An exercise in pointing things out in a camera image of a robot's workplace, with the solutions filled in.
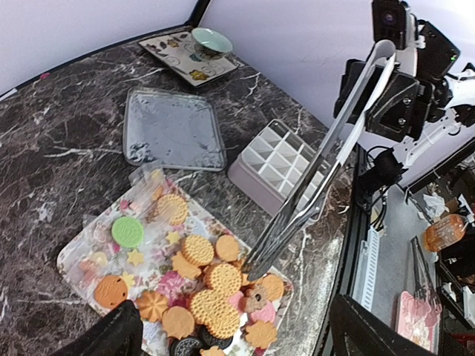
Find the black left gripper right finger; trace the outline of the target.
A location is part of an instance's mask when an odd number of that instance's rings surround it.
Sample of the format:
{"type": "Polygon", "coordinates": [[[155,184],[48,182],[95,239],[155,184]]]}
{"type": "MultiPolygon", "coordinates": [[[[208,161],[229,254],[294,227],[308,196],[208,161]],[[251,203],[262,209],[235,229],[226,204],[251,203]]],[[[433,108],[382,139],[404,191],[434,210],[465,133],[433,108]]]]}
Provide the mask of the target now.
{"type": "Polygon", "coordinates": [[[402,337],[347,295],[338,294],[330,306],[330,329],[335,355],[431,355],[402,337]]]}

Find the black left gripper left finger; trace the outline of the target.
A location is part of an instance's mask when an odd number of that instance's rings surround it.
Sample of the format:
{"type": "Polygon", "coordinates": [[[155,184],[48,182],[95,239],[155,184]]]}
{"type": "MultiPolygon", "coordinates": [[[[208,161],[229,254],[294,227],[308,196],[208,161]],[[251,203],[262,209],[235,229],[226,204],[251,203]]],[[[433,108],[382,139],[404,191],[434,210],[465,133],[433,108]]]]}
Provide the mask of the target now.
{"type": "Polygon", "coordinates": [[[141,355],[143,322],[131,300],[121,302],[59,355],[141,355]]]}

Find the metal tongs white handle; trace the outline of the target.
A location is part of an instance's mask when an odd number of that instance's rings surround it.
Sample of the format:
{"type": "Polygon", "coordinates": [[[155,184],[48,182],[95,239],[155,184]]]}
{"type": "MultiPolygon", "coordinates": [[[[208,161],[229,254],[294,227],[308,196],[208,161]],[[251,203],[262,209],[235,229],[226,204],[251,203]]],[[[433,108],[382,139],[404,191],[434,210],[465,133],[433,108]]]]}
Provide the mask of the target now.
{"type": "Polygon", "coordinates": [[[358,138],[364,132],[366,112],[376,103],[376,100],[383,94],[390,76],[394,69],[396,60],[396,46],[389,40],[381,40],[373,46],[366,64],[363,67],[353,89],[350,91],[347,100],[343,104],[337,118],[330,127],[324,140],[320,144],[316,155],[310,160],[306,170],[302,173],[290,195],[285,199],[277,214],[271,219],[268,226],[263,230],[255,247],[251,250],[242,271],[247,275],[248,280],[254,281],[267,273],[278,256],[286,248],[290,240],[307,224],[308,220],[322,210],[325,196],[329,186],[333,182],[340,167],[347,161],[352,149],[356,145],[358,138]],[[333,148],[337,138],[342,132],[347,120],[350,118],[354,108],[360,100],[364,89],[367,87],[378,62],[385,61],[383,70],[372,90],[369,99],[353,126],[341,150],[338,152],[336,161],[330,171],[321,181],[316,191],[310,197],[309,202],[303,209],[298,210],[298,203],[312,182],[318,169],[325,161],[327,154],[333,148]]]}

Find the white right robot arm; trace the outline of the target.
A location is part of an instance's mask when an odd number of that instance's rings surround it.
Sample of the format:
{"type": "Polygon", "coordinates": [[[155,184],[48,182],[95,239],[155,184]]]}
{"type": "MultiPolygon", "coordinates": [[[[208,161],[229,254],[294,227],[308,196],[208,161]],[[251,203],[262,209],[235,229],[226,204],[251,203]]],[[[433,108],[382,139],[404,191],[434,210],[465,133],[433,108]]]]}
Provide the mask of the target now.
{"type": "Polygon", "coordinates": [[[460,51],[436,27],[412,15],[385,16],[373,25],[367,59],[347,61],[334,117],[353,125],[346,150],[363,132],[376,134],[395,142],[386,152],[407,169],[474,126],[474,66],[451,74],[460,51]]]}

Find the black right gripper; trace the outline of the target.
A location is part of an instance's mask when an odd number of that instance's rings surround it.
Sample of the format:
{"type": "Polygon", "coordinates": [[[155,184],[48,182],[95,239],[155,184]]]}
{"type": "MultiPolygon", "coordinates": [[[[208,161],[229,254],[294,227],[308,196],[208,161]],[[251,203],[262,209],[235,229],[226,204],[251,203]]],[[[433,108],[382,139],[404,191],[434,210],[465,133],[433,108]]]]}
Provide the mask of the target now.
{"type": "MultiPolygon", "coordinates": [[[[345,73],[341,77],[338,99],[335,102],[335,118],[353,89],[365,62],[349,59],[345,73]]],[[[376,83],[382,74],[383,66],[376,65],[370,81],[353,109],[348,123],[355,124],[363,111],[376,83]]],[[[434,81],[412,77],[394,70],[383,94],[365,114],[366,131],[393,141],[402,141],[406,136],[415,140],[422,135],[426,122],[436,122],[444,112],[445,106],[453,98],[447,79],[434,81]]]]}

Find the round sandwich biscuit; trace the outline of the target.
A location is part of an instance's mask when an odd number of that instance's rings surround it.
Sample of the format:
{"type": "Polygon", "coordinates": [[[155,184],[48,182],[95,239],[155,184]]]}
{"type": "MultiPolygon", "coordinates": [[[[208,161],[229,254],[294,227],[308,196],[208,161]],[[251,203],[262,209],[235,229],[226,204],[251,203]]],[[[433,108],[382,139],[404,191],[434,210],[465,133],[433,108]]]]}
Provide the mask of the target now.
{"type": "Polygon", "coordinates": [[[205,238],[200,235],[187,236],[181,248],[185,259],[195,266],[207,266],[214,258],[214,247],[205,238]]]}

